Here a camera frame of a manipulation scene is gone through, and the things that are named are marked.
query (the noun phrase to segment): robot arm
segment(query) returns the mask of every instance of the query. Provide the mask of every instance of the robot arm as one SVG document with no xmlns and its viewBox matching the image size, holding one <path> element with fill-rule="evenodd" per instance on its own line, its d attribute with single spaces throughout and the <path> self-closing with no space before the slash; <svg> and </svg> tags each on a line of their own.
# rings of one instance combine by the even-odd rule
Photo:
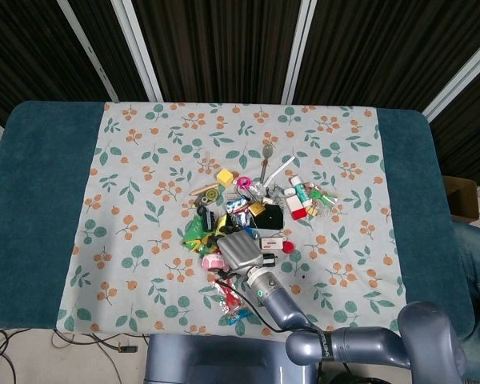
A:
<svg viewBox="0 0 480 384">
<path fill-rule="evenodd" d="M 411 369 L 416 384 L 460 384 L 466 357 L 450 320 L 434 304 L 415 302 L 398 316 L 402 338 L 386 328 L 355 327 L 325 332 L 313 326 L 276 277 L 262 265 L 262 253 L 245 231 L 217 240 L 224 259 L 248 285 L 279 327 L 292 330 L 286 352 L 292 362 L 382 364 Z"/>
</svg>

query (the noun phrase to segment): pile of objects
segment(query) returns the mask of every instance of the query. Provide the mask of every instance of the pile of objects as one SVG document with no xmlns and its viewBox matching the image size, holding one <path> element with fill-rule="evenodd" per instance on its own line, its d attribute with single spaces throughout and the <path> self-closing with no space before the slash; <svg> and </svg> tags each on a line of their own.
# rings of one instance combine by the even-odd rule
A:
<svg viewBox="0 0 480 384">
<path fill-rule="evenodd" d="M 239 297 L 241 295 L 231 286 L 231 279 L 238 271 L 227 265 L 217 241 L 228 234 L 245 231 L 263 252 L 262 262 L 250 267 L 274 267 L 276 252 L 290 254 L 295 249 L 288 238 L 278 236 L 284 227 L 284 210 L 288 210 L 293 220 L 308 216 L 312 218 L 319 214 L 327 214 L 338 200 L 320 187 L 302 182 L 297 175 L 289 179 L 288 188 L 283 189 L 277 185 L 269 188 L 274 177 L 293 160 L 294 157 L 290 157 L 266 181 L 264 181 L 265 162 L 259 181 L 222 169 L 216 175 L 216 183 L 190 193 L 196 196 L 194 206 L 197 208 L 197 215 L 186 226 L 182 244 L 200 255 L 204 270 L 216 273 L 220 277 L 212 284 L 223 297 L 221 306 L 224 314 L 228 315 L 229 324 L 234 324 L 238 319 L 248 316 L 250 312 Z M 226 192 L 229 187 L 234 188 L 234 193 Z M 219 199 L 220 190 L 225 208 L 223 214 L 215 213 L 208 208 Z M 275 230 L 277 233 L 263 237 L 257 230 Z"/>
</svg>

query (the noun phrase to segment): black curtain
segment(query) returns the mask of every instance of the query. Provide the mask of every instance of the black curtain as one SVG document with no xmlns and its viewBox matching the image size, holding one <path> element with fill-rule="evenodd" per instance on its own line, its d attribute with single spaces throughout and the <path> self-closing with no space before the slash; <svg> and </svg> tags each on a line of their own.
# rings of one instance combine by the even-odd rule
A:
<svg viewBox="0 0 480 384">
<path fill-rule="evenodd" d="M 0 0 L 0 124 L 25 100 L 108 100 L 54 0 Z"/>
<path fill-rule="evenodd" d="M 430 126 L 442 173 L 480 185 L 480 75 Z"/>
<path fill-rule="evenodd" d="M 281 102 L 300 0 L 134 6 L 164 100 Z"/>
<path fill-rule="evenodd" d="M 424 110 L 480 47 L 480 0 L 319 0 L 295 104 Z"/>
<path fill-rule="evenodd" d="M 110 0 L 70 0 L 71 8 L 122 102 L 147 96 Z"/>
</svg>

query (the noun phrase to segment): table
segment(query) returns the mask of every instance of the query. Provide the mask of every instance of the table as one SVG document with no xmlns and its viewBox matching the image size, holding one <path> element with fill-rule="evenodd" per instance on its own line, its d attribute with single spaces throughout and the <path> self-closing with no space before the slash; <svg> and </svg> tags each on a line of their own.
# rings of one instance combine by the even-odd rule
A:
<svg viewBox="0 0 480 384">
<path fill-rule="evenodd" d="M 0 327 L 54 327 L 102 108 L 27 102 L 10 116 L 0 145 Z M 430 128 L 414 111 L 377 112 L 407 301 L 438 302 L 462 337 L 473 313 Z"/>
</svg>

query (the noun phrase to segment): cardboard box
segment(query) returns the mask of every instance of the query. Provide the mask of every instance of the cardboard box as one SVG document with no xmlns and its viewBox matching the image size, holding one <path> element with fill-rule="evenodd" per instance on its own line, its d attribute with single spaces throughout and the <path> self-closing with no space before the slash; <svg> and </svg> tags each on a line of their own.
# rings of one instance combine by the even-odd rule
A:
<svg viewBox="0 0 480 384">
<path fill-rule="evenodd" d="M 465 178 L 443 176 L 451 217 L 461 222 L 478 220 L 477 183 Z"/>
</svg>

